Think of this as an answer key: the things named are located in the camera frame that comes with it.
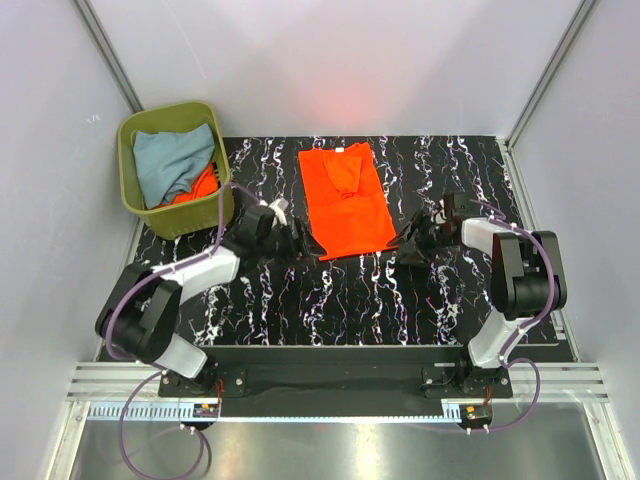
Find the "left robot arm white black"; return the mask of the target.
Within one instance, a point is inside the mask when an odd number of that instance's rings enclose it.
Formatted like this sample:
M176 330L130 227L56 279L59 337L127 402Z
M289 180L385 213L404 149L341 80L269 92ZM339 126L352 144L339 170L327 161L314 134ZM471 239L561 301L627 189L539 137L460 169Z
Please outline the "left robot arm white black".
M250 206L206 251L165 266L131 263L122 271L95 323L116 359L138 360L173 374L196 396L215 388L215 360L176 333L181 306L226 285L267 260L319 258L326 250L286 205Z

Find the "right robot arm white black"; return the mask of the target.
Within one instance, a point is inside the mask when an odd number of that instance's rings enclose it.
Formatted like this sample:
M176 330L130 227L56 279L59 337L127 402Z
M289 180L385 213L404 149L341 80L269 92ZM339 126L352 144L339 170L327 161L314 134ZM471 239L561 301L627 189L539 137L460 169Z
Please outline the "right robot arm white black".
M387 246L404 265L428 266L454 246L490 257L492 309L442 383L466 396L498 383L515 345L567 302L557 235L509 223L503 212L465 193L449 192L436 209L415 213Z

